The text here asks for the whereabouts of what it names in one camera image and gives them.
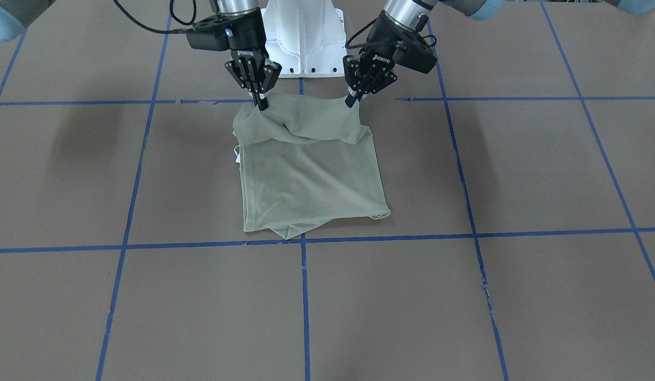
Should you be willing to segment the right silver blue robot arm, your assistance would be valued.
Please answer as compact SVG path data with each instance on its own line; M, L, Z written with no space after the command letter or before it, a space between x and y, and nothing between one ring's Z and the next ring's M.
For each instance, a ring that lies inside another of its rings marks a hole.
M262 11L257 1L211 1L213 14L200 21L197 3L192 2L190 20L182 20L169 2L171 19L182 29L155 29L140 22L119 2L114 1L127 19L140 28L155 34L184 34L194 50L230 51L231 60L225 67L236 84L245 89L259 110L269 108L267 92L274 88L282 66L270 60L266 49L267 36ZM0 1L0 42L9 42L24 34L54 1Z

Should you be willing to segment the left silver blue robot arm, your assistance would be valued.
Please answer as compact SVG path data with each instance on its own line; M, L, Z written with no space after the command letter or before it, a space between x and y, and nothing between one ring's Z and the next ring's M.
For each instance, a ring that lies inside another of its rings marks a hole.
M419 73L429 73L438 67L435 55L437 37L423 31L429 24L429 16L438 4L456 10L470 20L487 20L494 17L507 2L581 3L602 4L626 15L645 15L655 11L655 1L387 1L374 20L364 25L347 39L346 49L355 50L351 56L344 56L345 79L348 94L346 107L352 108L367 96L378 94L398 80L394 68L409 68ZM352 42L363 32L368 32L366 41ZM577 96L503 96L503 97L421 97L402 98L403 102L563 102L585 101Z

